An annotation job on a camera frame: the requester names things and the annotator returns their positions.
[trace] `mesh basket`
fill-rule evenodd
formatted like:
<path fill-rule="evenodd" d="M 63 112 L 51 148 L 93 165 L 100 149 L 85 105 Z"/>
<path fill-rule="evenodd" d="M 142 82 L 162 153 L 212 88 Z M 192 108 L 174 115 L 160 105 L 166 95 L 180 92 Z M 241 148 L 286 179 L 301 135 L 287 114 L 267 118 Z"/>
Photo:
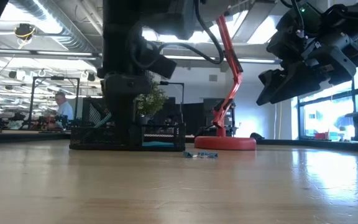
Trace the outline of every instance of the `mesh basket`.
<path fill-rule="evenodd" d="M 130 151 L 184 151 L 186 129 L 184 124 L 171 126 L 136 126 L 130 135 L 132 146 L 117 137 L 114 128 L 73 128 L 70 149 L 130 150 Z"/>
<path fill-rule="evenodd" d="M 84 98 L 82 111 L 82 125 L 94 126 L 108 114 L 108 109 L 102 98 Z"/>

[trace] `blue object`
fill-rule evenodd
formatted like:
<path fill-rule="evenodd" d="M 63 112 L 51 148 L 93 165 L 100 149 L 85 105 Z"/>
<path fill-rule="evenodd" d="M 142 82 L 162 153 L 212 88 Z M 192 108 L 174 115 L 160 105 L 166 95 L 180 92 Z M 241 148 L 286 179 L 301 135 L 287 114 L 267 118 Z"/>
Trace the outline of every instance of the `blue object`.
<path fill-rule="evenodd" d="M 183 157 L 192 158 L 193 155 L 190 152 L 183 152 Z"/>
<path fill-rule="evenodd" d="M 197 157 L 218 158 L 218 154 L 216 152 L 198 152 Z"/>
<path fill-rule="evenodd" d="M 167 142 L 143 142 L 143 147 L 174 147 L 173 143 Z"/>

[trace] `wooden tabletop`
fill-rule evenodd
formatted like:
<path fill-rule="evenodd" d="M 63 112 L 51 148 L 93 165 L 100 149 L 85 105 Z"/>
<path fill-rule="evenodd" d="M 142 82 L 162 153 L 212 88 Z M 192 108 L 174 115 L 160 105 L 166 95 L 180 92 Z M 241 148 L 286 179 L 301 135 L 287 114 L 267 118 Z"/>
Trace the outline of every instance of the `wooden tabletop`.
<path fill-rule="evenodd" d="M 0 223 L 358 223 L 358 153 L 258 146 L 203 159 L 68 144 L 0 144 Z"/>

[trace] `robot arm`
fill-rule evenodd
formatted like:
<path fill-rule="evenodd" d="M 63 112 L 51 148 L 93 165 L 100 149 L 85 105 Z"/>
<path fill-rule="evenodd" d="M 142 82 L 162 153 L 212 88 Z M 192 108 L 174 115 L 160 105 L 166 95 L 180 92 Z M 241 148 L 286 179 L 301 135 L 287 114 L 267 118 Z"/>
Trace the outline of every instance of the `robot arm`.
<path fill-rule="evenodd" d="M 328 79 L 333 85 L 352 80 L 356 73 L 353 60 L 358 55 L 358 3 L 336 4 L 326 12 L 309 3 L 301 4 L 282 17 L 277 30 L 267 51 L 282 59 L 283 70 L 259 75 L 265 88 L 258 105 L 319 90 L 319 84 Z"/>

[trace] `person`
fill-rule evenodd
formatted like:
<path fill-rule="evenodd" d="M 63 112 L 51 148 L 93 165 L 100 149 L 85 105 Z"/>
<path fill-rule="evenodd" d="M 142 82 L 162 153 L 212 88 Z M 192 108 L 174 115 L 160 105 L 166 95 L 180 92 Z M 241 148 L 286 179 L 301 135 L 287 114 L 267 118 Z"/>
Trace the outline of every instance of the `person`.
<path fill-rule="evenodd" d="M 57 105 L 59 106 L 59 109 L 57 110 L 58 115 L 66 115 L 67 120 L 73 120 L 73 108 L 71 105 L 67 102 L 66 95 L 63 92 L 58 92 L 55 95 L 55 101 Z"/>

